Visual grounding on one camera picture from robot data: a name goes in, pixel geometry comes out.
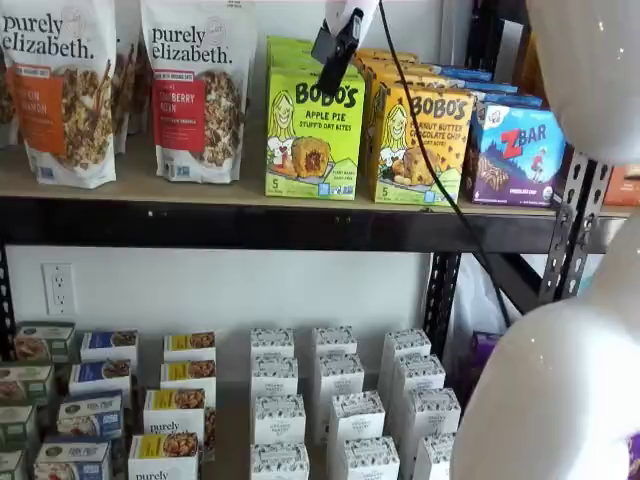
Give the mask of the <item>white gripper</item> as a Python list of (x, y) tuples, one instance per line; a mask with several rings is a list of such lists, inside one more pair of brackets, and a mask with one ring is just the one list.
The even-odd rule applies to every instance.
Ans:
[(311, 56), (322, 64), (317, 86), (324, 94), (336, 94), (351, 59), (378, 8), (376, 0), (327, 1), (325, 18)]

